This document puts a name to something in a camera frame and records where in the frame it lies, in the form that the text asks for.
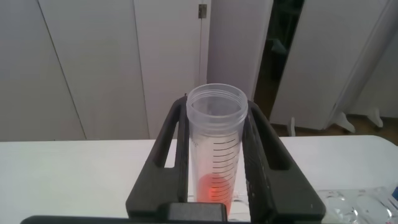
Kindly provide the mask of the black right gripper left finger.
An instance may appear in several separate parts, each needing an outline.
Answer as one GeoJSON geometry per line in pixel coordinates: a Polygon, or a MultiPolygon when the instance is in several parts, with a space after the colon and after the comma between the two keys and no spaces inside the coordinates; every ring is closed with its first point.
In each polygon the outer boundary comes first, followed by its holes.
{"type": "Polygon", "coordinates": [[[176,100],[164,121],[148,158],[126,200],[129,218],[152,218],[158,207],[168,203],[186,202],[188,195],[189,122],[187,97],[176,100]],[[177,130],[174,166],[165,162],[177,130]]]}

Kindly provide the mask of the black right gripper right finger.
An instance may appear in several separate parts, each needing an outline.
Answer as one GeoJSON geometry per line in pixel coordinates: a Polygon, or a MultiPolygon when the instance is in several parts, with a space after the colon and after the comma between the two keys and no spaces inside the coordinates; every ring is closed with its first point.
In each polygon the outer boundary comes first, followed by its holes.
{"type": "Polygon", "coordinates": [[[249,101],[243,156],[253,223],[320,223],[326,208],[258,105],[249,101]]]}

